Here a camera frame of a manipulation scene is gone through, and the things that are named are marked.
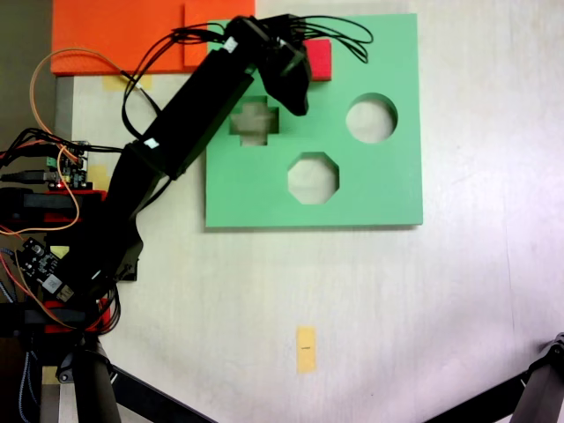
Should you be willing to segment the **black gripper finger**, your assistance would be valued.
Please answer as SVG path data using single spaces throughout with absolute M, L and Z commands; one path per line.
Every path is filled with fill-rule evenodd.
M 270 72 L 263 75 L 265 91 L 296 116 L 308 112 L 309 82 L 310 77 L 304 70 L 293 70 L 285 76 Z

